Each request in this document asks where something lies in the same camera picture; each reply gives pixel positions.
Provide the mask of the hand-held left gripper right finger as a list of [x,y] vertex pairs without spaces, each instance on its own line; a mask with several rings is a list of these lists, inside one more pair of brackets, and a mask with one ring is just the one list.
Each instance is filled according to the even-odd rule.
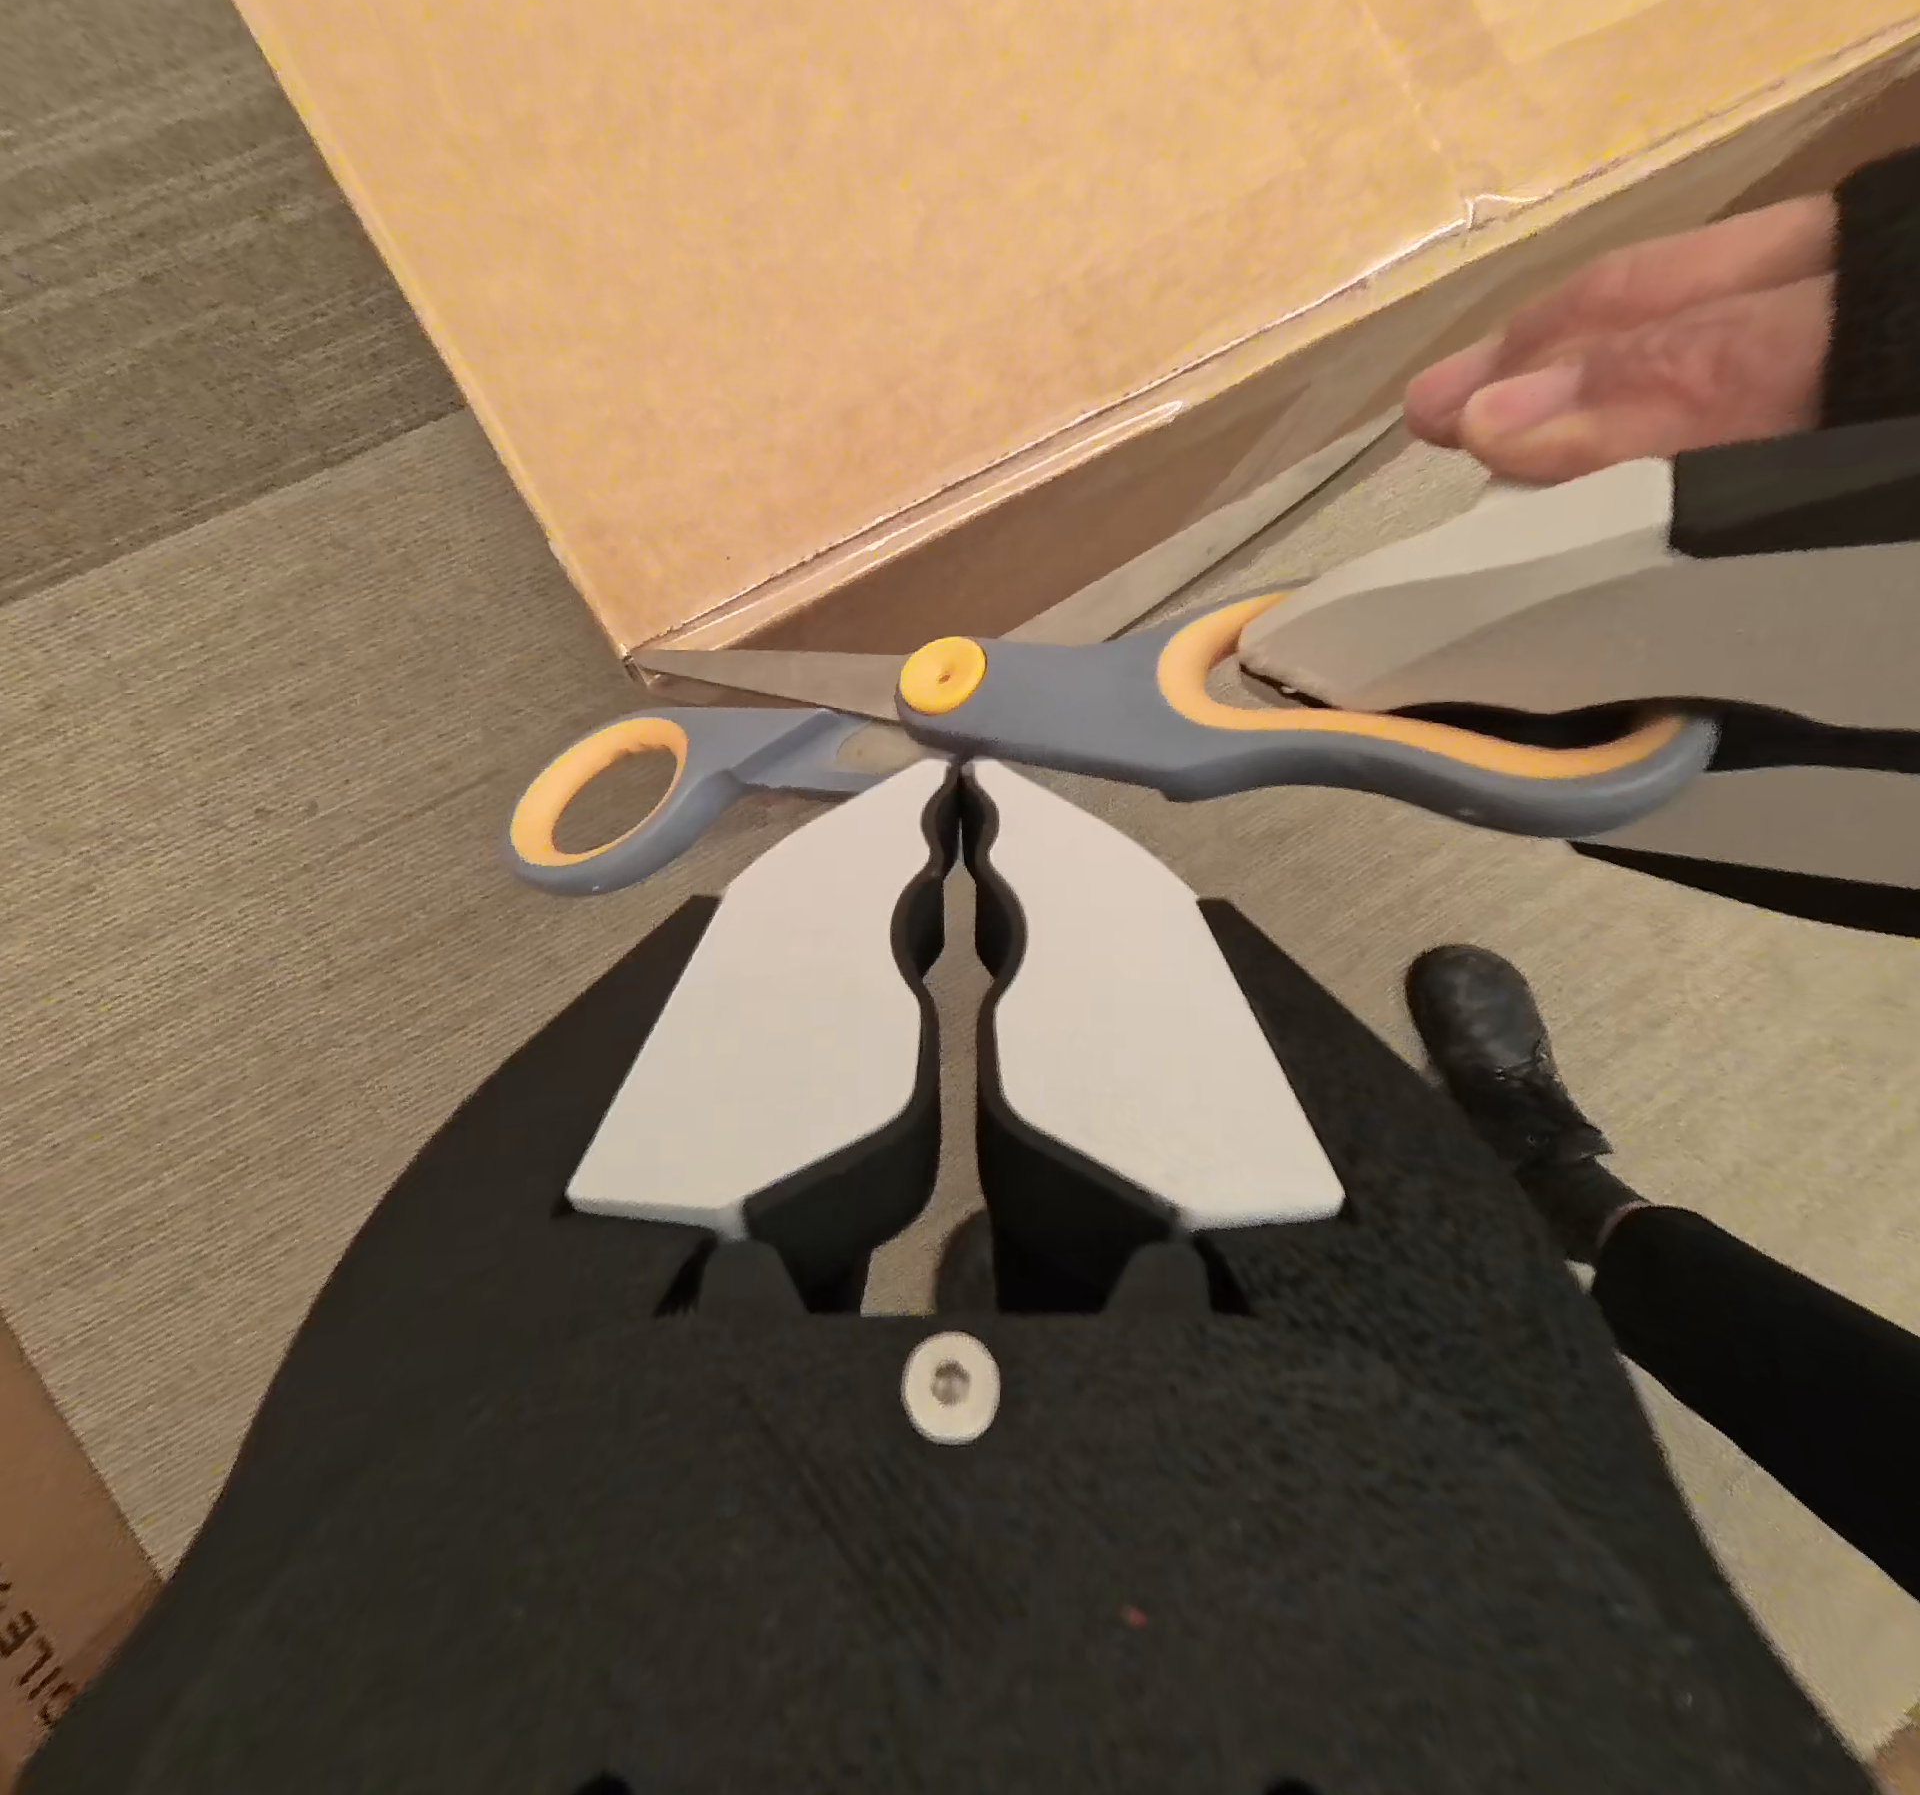
[[1148,1246],[1337,1220],[1346,1191],[1201,900],[998,761],[965,770],[976,1172],[1015,1301],[1102,1307]]

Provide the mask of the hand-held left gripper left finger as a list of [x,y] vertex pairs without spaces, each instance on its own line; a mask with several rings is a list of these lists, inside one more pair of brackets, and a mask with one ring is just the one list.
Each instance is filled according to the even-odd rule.
[[566,1186],[582,1215],[758,1243],[807,1302],[852,1307],[940,1166],[956,767],[819,814],[719,897]]

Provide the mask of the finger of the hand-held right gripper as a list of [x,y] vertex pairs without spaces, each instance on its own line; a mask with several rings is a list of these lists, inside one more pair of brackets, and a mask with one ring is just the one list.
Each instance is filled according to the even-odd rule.
[[1578,853],[1718,897],[1914,897],[1918,778],[1708,770]]
[[1373,712],[1697,701],[1916,726],[1918,464],[1914,542],[1784,565],[1683,557],[1674,464],[1491,486],[1470,511],[1286,595],[1242,629],[1240,665]]

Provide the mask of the grey and orange scissors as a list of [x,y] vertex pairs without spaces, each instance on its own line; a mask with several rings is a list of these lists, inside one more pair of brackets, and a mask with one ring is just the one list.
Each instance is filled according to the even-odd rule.
[[1582,748],[1327,706],[1234,706],[1207,687],[1268,591],[1102,642],[945,636],[913,651],[656,649],[650,673],[767,704],[650,704],[555,756],[508,825],[516,874],[553,895],[638,886],[749,794],[840,800],[880,775],[843,756],[859,726],[922,756],[996,759],[1224,800],[1318,788],[1406,801],[1521,837],[1589,842],[1704,778],[1710,714],[1640,706]]

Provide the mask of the large cardboard box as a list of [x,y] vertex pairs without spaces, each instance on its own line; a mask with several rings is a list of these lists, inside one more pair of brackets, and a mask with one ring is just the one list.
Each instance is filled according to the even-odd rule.
[[234,3],[629,665],[996,634],[1916,138],[1918,0]]

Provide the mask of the person's right forearm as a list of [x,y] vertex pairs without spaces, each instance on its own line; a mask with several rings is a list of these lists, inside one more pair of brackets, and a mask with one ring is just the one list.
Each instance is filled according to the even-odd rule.
[[1822,431],[1918,416],[1918,147],[1863,164],[1835,194],[1834,331]]

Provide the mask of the person's right hand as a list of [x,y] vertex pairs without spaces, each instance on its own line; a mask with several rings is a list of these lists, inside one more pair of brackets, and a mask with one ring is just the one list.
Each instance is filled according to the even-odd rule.
[[1835,282],[1828,194],[1624,247],[1412,379],[1406,425],[1528,486],[1806,432]]

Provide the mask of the person's black shoe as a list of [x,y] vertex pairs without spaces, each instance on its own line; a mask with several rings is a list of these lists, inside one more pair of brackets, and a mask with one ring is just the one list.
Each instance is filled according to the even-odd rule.
[[1479,1140],[1562,1254],[1597,1265],[1606,1235],[1644,1199],[1612,1172],[1608,1137],[1564,1086],[1524,972],[1494,950],[1443,944],[1408,968],[1406,1002],[1428,1066]]

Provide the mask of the brown cardboard box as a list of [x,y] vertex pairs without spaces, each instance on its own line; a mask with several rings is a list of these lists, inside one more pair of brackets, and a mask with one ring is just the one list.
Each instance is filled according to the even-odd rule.
[[15,1767],[150,1609],[159,1572],[3,1329],[3,1735]]

